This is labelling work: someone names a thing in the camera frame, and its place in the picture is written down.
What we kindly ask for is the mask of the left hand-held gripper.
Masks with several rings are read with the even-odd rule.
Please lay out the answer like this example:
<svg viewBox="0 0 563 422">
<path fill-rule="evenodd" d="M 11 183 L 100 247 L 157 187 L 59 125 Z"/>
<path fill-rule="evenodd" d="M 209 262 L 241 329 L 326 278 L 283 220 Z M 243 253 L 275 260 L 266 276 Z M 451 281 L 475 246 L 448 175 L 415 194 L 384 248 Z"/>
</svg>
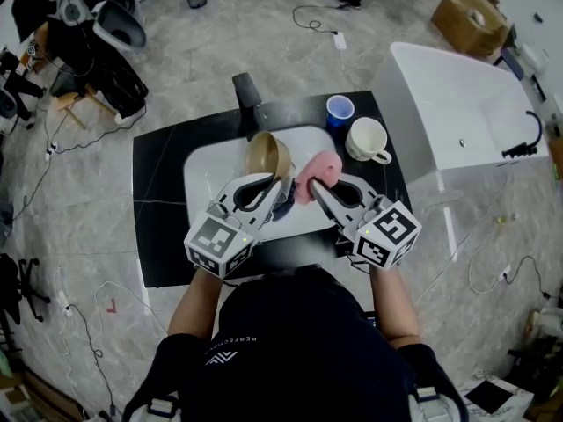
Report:
<svg viewBox="0 0 563 422">
<path fill-rule="evenodd" d="M 184 241 L 188 260 L 218 278 L 232 274 L 261 242 L 260 230 L 271 214 L 278 222 L 295 205 L 295 181 L 286 200 L 284 182 L 273 173 L 228 182 L 190 223 Z"/>
</svg>

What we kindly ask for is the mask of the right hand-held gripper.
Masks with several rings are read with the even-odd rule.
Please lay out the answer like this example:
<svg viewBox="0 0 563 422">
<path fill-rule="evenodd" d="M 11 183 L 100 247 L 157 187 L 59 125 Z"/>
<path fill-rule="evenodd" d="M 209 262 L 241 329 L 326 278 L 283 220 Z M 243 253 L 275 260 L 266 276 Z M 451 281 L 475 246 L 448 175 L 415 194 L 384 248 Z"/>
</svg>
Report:
<svg viewBox="0 0 563 422">
<path fill-rule="evenodd" d="M 353 254 L 388 270 L 412 248 L 421 224 L 400 201 L 377 193 L 365 180 L 341 179 L 328 186 L 312 178 L 309 189 L 325 215 L 353 245 Z"/>
</svg>

